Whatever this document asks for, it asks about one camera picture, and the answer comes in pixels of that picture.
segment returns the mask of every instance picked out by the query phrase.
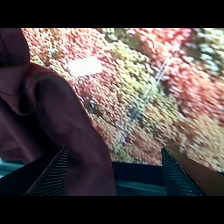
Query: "brown object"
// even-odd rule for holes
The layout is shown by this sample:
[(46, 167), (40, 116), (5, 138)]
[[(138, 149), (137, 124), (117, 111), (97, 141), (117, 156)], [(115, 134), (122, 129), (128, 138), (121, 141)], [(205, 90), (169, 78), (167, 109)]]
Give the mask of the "brown object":
[(70, 85), (30, 63), (21, 29), (0, 28), (0, 158), (33, 162), (67, 146), (65, 195), (115, 195), (108, 148)]
[(224, 176), (179, 152), (167, 150), (207, 196), (224, 196)]

